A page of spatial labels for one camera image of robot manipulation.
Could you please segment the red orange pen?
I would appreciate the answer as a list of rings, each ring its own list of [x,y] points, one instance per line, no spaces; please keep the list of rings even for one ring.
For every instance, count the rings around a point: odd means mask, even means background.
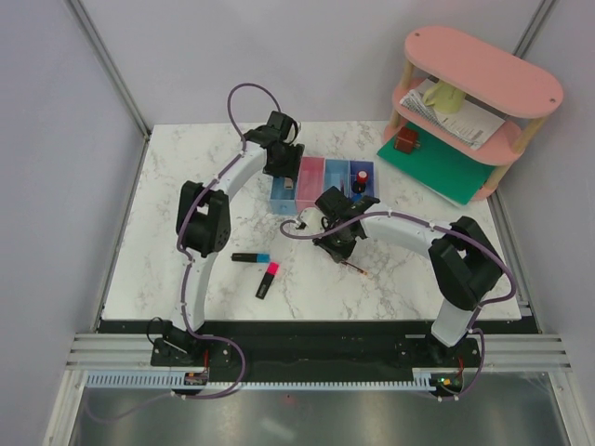
[[[364,269],[362,269],[362,268],[360,268],[360,267],[352,264],[351,262],[342,261],[341,264],[344,265],[344,266],[347,266],[347,267],[349,267],[351,269],[356,270],[357,272],[359,272],[360,274],[363,274],[364,276],[368,276],[369,275],[369,273],[366,270],[364,270]]]

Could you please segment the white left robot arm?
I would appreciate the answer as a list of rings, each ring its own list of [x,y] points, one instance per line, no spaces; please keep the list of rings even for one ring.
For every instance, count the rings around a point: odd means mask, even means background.
[[[208,183],[187,181],[178,201],[176,248],[187,257],[173,325],[189,333],[205,323],[205,297],[218,253],[231,236],[230,204],[256,173],[298,182],[304,146],[298,124],[272,111],[266,124],[240,135],[242,148]]]

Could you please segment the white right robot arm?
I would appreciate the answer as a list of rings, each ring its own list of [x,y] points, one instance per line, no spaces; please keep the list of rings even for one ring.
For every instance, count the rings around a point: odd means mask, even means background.
[[[313,240],[336,262],[352,254],[358,240],[395,244],[429,260],[443,303],[426,342],[428,359],[440,366],[459,354],[458,342],[487,303],[484,298],[510,271],[479,224],[468,216],[451,224],[432,223],[390,210],[378,198],[347,198],[338,188],[315,202],[324,233]]]

